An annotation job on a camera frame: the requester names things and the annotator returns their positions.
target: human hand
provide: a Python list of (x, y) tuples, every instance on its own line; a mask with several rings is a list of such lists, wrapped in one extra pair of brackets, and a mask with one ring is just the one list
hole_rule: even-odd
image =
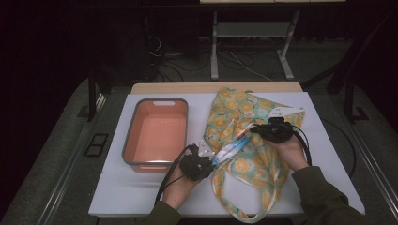
[(296, 136), (293, 135), (288, 141), (282, 143), (275, 143), (265, 139), (263, 139), (263, 142), (274, 147), (293, 171), (310, 166), (305, 159), (301, 143)]
[(163, 191), (163, 202), (178, 210), (188, 197), (190, 197), (193, 188), (200, 182), (200, 180), (192, 181), (186, 177), (179, 168), (179, 165), (177, 165), (167, 182), (167, 185), (170, 185)]

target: dark background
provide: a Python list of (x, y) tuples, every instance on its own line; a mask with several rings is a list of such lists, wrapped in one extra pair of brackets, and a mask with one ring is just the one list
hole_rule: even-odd
[[(109, 2), (126, 4), (122, 0)], [(394, 2), (348, 0), (342, 7), (301, 9), (295, 32), (297, 41), (304, 38), (354, 40), (334, 79), (337, 83), (334, 89), (341, 88), (347, 69), (363, 47), (363, 40), (391, 11)], [(129, 6), (131, 3), (153, 6), (163, 1), (129, 1)], [(196, 38), (211, 34), (210, 10), (171, 13), (134, 11), (133, 7), (76, 7), (76, 4), (103, 6), (107, 1), (0, 0), (3, 114), (0, 218), (69, 97), (90, 71), (95, 71), (102, 92), (109, 92), (113, 86), (150, 82), (154, 75), (151, 58), (146, 53), (148, 35), (157, 35), (168, 45), (195, 53), (197, 50), (192, 46), (197, 46)], [(234, 10), (228, 10), (225, 15), (236, 17)], [(144, 23), (144, 16), (149, 23)], [(398, 130), (398, 92), (395, 89), (398, 36), (394, 32), (397, 17), (395, 9), (349, 75)]]

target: bag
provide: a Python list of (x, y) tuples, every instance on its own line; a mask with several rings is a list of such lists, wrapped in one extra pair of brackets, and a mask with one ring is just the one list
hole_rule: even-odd
[[(250, 123), (265, 124), (268, 113), (283, 104), (269, 101), (255, 95), (224, 87), (212, 102), (204, 139), (217, 153), (231, 143), (239, 132)], [(285, 121), (300, 128), (304, 111), (284, 117)], [(261, 220), (279, 200), (282, 186), (289, 174), (288, 165), (282, 161), (276, 149), (263, 143), (259, 134), (245, 132), (250, 141), (233, 157), (219, 164), (213, 173), (212, 186), (216, 198), (225, 210), (245, 223)], [(255, 187), (261, 193), (262, 210), (254, 217), (234, 206), (223, 197), (225, 173)]]

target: table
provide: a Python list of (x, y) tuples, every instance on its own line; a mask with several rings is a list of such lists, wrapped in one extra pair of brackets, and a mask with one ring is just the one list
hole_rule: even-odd
[[(189, 102), (187, 143), (198, 143), (203, 135), (210, 104), (222, 86), (253, 91), (261, 98), (293, 107), (304, 107), (302, 129), (310, 142), (314, 165), (320, 165), (325, 177), (349, 198), (350, 205), (364, 214), (364, 207), (344, 167), (338, 158), (313, 103), (296, 82), (197, 82), (197, 83), (139, 83), (132, 87), (120, 115), (115, 135), (105, 160), (89, 214), (101, 218), (139, 217), (146, 215), (153, 203), (164, 173), (135, 172), (124, 163), (121, 153), (136, 103), (142, 98), (184, 98)], [(211, 179), (203, 180), (192, 192), (179, 212), (184, 217), (230, 217), (214, 197)], [(248, 214), (256, 214), (258, 192), (242, 182), (227, 177), (226, 197)], [(270, 216), (302, 214), (299, 191), (291, 176), (282, 189), (280, 201)]]

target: dark wall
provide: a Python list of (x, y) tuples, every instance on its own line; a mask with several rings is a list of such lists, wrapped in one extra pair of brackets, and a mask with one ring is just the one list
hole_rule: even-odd
[(0, 7), (3, 216), (87, 65), (68, 3), (13, 0)]
[(386, 10), (384, 16), (352, 76), (398, 132), (398, 7)]

